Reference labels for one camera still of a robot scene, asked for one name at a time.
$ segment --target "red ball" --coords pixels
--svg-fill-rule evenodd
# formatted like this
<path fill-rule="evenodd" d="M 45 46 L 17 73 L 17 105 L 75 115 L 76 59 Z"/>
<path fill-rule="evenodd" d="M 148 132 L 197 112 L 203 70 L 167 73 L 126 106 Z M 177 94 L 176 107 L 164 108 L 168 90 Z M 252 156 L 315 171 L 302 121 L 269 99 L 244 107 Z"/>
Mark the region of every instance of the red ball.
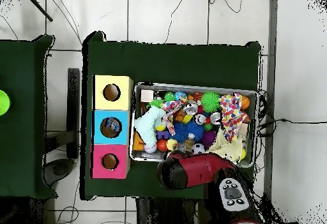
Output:
<path fill-rule="evenodd" d="M 165 139 L 159 140 L 156 145 L 158 146 L 158 149 L 161 150 L 161 152 L 166 152 L 167 150 L 167 141 Z"/>
<path fill-rule="evenodd" d="M 198 114 L 203 113 L 203 106 L 202 105 L 200 105 L 199 108 L 197 108 L 197 113 Z"/>

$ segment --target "orange ball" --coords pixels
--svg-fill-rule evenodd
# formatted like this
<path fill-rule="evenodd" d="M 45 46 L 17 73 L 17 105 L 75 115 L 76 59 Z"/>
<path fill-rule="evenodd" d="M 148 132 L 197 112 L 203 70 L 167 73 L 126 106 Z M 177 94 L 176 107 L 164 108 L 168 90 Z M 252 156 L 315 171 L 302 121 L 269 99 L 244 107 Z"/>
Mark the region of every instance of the orange ball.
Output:
<path fill-rule="evenodd" d="M 166 152 L 167 150 L 167 141 L 165 139 L 161 139 L 156 143 L 157 147 L 161 152 Z"/>
<path fill-rule="evenodd" d="M 241 109 L 245 110 L 250 106 L 250 100 L 246 96 L 242 96 Z"/>

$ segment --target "green spiky ball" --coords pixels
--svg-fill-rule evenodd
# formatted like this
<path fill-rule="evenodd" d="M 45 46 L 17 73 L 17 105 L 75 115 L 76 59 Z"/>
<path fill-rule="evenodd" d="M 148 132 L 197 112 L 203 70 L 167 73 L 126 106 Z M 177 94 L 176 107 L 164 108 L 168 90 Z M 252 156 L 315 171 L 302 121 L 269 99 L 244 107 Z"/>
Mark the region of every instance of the green spiky ball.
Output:
<path fill-rule="evenodd" d="M 203 127 L 204 127 L 204 130 L 210 131 L 212 129 L 213 125 L 212 124 L 204 124 Z"/>
<path fill-rule="evenodd" d="M 150 102 L 151 106 L 155 106 L 157 108 L 161 108 L 161 104 L 164 102 L 162 99 L 154 99 Z"/>
<path fill-rule="evenodd" d="M 205 112 L 216 112 L 220 108 L 219 94 L 205 92 L 201 98 L 201 105 L 203 105 L 203 111 Z"/>

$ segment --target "circular hole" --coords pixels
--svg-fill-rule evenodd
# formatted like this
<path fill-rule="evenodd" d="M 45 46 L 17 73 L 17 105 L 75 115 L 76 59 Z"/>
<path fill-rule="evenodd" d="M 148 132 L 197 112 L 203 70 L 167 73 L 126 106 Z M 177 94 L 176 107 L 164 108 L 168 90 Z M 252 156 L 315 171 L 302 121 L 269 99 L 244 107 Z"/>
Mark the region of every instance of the circular hole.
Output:
<path fill-rule="evenodd" d="M 115 117 L 108 117 L 102 120 L 100 131 L 107 138 L 116 138 L 121 132 L 121 122 Z"/>
<path fill-rule="evenodd" d="M 114 170 L 119 163 L 117 156 L 114 154 L 105 154 L 101 159 L 102 166 L 108 170 Z"/>
<path fill-rule="evenodd" d="M 116 101 L 120 97 L 120 90 L 116 84 L 108 84 L 103 89 L 103 96 L 108 101 Z"/>

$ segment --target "pink cube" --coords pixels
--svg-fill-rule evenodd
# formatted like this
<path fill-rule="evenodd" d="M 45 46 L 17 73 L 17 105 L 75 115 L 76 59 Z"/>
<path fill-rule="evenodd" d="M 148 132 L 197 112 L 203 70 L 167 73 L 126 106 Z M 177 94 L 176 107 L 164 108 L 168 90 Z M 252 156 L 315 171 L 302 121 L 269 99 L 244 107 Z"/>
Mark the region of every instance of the pink cube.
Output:
<path fill-rule="evenodd" d="M 130 157 L 127 145 L 94 145 L 92 178 L 125 179 L 129 169 Z"/>

